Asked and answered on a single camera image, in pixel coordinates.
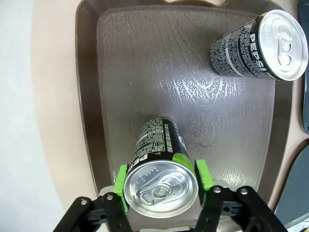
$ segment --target silver can top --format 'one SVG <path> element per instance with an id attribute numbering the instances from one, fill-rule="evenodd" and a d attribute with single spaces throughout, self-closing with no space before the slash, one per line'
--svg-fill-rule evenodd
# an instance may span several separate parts
<path id="1" fill-rule="evenodd" d="M 304 73 L 308 63 L 307 41 L 291 15 L 281 10 L 266 13 L 258 36 L 263 58 L 277 77 L 293 81 Z"/>
<path id="2" fill-rule="evenodd" d="M 138 213 L 169 218 L 186 211 L 198 193 L 197 179 L 184 166 L 156 160 L 142 164 L 126 178 L 124 195 Z"/>

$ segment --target soda can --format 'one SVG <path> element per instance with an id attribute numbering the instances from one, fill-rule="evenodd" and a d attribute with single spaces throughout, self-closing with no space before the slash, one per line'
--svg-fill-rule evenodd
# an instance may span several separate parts
<path id="1" fill-rule="evenodd" d="M 273 10 L 218 39 L 210 58 L 223 76 L 293 81 L 306 69 L 308 47 L 299 23 Z"/>
<path id="2" fill-rule="evenodd" d="M 138 213 L 168 218 L 191 207 L 197 179 L 176 124 L 158 117 L 146 122 L 124 184 L 124 196 Z"/>

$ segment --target screw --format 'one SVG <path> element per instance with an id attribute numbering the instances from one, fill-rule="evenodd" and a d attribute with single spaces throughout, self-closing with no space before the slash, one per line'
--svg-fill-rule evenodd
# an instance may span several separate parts
<path id="1" fill-rule="evenodd" d="M 85 200 L 85 199 L 82 199 L 82 200 L 81 200 L 81 204 L 82 204 L 82 205 L 85 205 L 85 204 L 87 204 L 87 200 Z"/>
<path id="2" fill-rule="evenodd" d="M 243 189 L 240 190 L 240 193 L 241 193 L 242 195 L 247 195 L 247 194 L 248 194 L 248 191 L 247 191 L 247 189 L 243 188 Z"/>
<path id="3" fill-rule="evenodd" d="M 220 189 L 219 187 L 214 187 L 214 188 L 213 188 L 213 191 L 214 191 L 215 193 L 219 193 L 219 192 L 221 192 L 221 189 Z"/>
<path id="4" fill-rule="evenodd" d="M 111 200 L 111 199 L 113 199 L 114 197 L 112 196 L 112 195 L 108 195 L 107 197 L 106 197 L 106 199 L 107 200 Z"/>

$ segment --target brown plastic tray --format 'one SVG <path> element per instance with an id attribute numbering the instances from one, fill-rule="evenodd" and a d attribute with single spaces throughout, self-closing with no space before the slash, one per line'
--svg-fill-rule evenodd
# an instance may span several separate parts
<path id="1" fill-rule="evenodd" d="M 272 9 L 270 1 L 84 0 L 76 14 L 77 76 L 94 184 L 114 184 L 131 162 L 144 122 L 176 121 L 192 160 L 205 159 L 215 183 L 250 185 L 268 202 L 284 154 L 292 83 L 220 77 L 211 44 Z M 134 230 L 194 226 L 198 201 L 173 218 L 129 211 Z M 222 218 L 222 231 L 234 229 Z"/>

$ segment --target tray rim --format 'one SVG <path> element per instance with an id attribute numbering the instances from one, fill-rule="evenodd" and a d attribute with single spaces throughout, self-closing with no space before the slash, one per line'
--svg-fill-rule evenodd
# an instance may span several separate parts
<path id="1" fill-rule="evenodd" d="M 140 0 L 138 2 L 134 0 L 82 0 L 80 2 L 75 15 L 76 74 L 85 145 L 97 195 L 101 188 L 112 185 L 113 178 L 109 168 L 106 166 L 102 168 L 108 159 L 107 156 L 102 156 L 102 153 L 106 152 L 106 145 L 98 86 L 97 22 L 99 17 L 110 9 L 142 5 L 216 7 L 255 15 L 272 9 L 282 10 L 279 5 L 270 0 L 248 2 L 247 0 L 226 0 L 220 6 L 198 0 L 183 0 L 174 3 L 163 0 Z M 269 202 L 275 187 L 285 152 L 291 120 L 292 98 L 293 82 L 277 81 L 269 145 L 257 189 L 258 194 L 266 203 Z"/>

